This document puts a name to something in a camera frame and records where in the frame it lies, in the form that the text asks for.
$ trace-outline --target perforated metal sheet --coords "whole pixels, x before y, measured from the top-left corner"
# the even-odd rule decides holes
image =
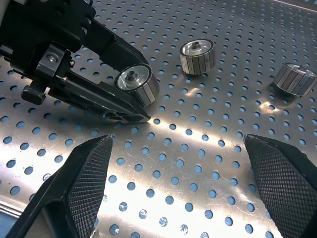
[[[152,119],[107,124],[50,97],[32,105],[20,98],[30,81],[0,59],[2,210],[18,215],[76,145],[114,134],[101,237],[281,237],[242,137],[286,141],[317,165],[316,92],[285,101],[269,86],[283,62],[316,69],[316,15],[268,0],[94,6],[98,21],[140,49],[160,80]],[[208,74],[187,78],[179,48],[195,38],[216,42],[217,61]],[[83,48],[74,57],[75,71],[113,83],[117,72],[97,55]]]

